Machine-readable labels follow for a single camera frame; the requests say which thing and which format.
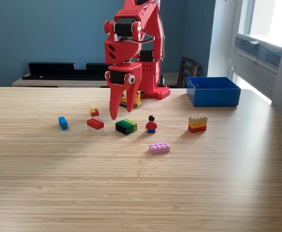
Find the green lego brick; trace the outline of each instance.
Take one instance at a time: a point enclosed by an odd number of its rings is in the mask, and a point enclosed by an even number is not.
[[[129,126],[130,133],[133,133],[133,132],[134,132],[134,127],[133,127],[133,125],[132,125],[131,123],[126,122],[126,121],[124,121],[124,120],[122,120],[121,123],[123,123],[123,124]]]
[[[123,121],[128,122],[128,123],[133,125],[133,132],[137,131],[137,129],[138,129],[138,124],[137,123],[135,123],[133,121],[130,121],[129,119],[124,119]]]
[[[121,132],[123,133],[124,135],[129,135],[130,134],[130,126],[122,123],[122,122],[117,122],[115,124],[115,129],[118,131],[118,132]]]

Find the lego brick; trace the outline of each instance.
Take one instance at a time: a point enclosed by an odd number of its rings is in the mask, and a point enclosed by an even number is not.
[[[103,132],[104,132],[104,128],[101,128],[101,129],[97,130],[97,129],[95,129],[95,128],[88,127],[88,129],[89,129],[90,131],[95,132],[96,134],[100,134],[100,133],[103,133]]]
[[[97,116],[99,116],[99,111],[98,111],[98,109],[95,109],[95,112],[91,112],[91,116],[92,116],[92,117],[97,117]]]
[[[136,132],[136,131],[137,131],[138,125],[137,125],[135,122],[133,122],[133,121],[131,121],[131,120],[129,120],[129,119],[124,119],[124,121],[129,122],[130,124],[133,125],[133,132]]]
[[[99,121],[99,120],[97,120],[97,119],[94,119],[94,118],[89,119],[89,120],[87,121],[87,125],[88,125],[89,127],[92,127],[92,128],[94,128],[94,129],[97,129],[97,130],[100,130],[101,128],[104,127],[103,122],[101,122],[101,121]]]
[[[68,130],[68,123],[64,117],[59,117],[58,122],[63,131]]]
[[[152,155],[170,152],[168,143],[150,144],[150,152]]]
[[[199,127],[199,128],[194,128],[194,129],[191,127],[188,127],[188,130],[192,133],[196,133],[196,132],[206,131],[207,127]]]
[[[207,121],[208,121],[208,117],[204,114],[189,116],[189,122],[192,124],[197,124],[197,123],[207,122]]]
[[[208,122],[201,122],[201,123],[191,123],[189,122],[188,123],[188,126],[191,128],[191,129],[194,129],[194,128],[200,128],[200,127],[206,127],[208,124]]]
[[[133,128],[133,125],[129,122],[126,122],[124,120],[121,121],[121,123],[125,124],[126,126],[129,126],[129,133],[133,133],[134,132],[134,128]]]
[[[171,89],[169,87],[155,87],[155,97],[157,99],[164,99],[171,94]]]
[[[89,107],[89,111],[90,111],[91,113],[94,113],[94,112],[95,112],[95,108],[94,108],[93,105],[91,105],[91,106]]]
[[[115,124],[115,129],[116,131],[121,132],[124,135],[130,134],[130,126],[127,126],[126,124],[122,123],[121,121]]]
[[[127,103],[127,97],[126,96],[122,97],[122,102]]]

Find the blue lego brick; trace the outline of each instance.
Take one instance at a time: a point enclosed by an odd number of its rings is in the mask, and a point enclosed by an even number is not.
[[[68,123],[67,120],[64,117],[59,117],[58,118],[59,125],[62,128],[63,131],[68,129]]]
[[[187,94],[194,106],[237,106],[241,89],[227,77],[189,77]]]

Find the pink lego brick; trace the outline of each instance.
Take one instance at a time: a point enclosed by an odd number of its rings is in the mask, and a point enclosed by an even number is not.
[[[150,144],[150,152],[152,155],[170,152],[168,143]]]

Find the tan lego brick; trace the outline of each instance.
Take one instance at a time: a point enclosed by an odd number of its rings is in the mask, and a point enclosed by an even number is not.
[[[89,111],[90,111],[91,113],[94,113],[94,112],[95,112],[95,108],[94,108],[93,105],[91,105],[91,106],[89,107]]]
[[[205,114],[189,116],[189,123],[191,124],[197,124],[197,123],[207,122],[207,121],[208,121],[208,117]]]

